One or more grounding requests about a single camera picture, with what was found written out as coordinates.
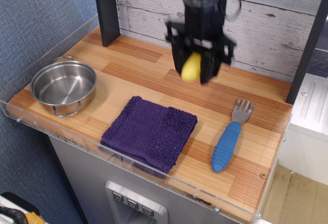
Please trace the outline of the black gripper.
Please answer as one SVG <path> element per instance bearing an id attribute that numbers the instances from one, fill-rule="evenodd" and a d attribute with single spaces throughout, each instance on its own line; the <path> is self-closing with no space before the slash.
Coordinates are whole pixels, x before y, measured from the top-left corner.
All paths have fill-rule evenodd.
<path id="1" fill-rule="evenodd" d="M 172 45 L 178 73 L 192 52 L 200 53 L 200 83 L 218 74 L 220 64 L 232 64 L 236 43 L 223 32 L 227 0 L 183 0 L 184 21 L 166 21 L 166 40 Z"/>

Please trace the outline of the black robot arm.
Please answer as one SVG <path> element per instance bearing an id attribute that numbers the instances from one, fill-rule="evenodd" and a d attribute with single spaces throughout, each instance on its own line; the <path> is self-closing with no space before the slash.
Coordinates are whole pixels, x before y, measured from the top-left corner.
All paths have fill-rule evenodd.
<path id="1" fill-rule="evenodd" d="M 176 71 L 192 53 L 198 53 L 200 83 L 206 84 L 219 72 L 221 63 L 230 65 L 236 43 L 223 32 L 227 0 L 182 0 L 184 21 L 166 21 L 166 40 L 171 43 Z"/>

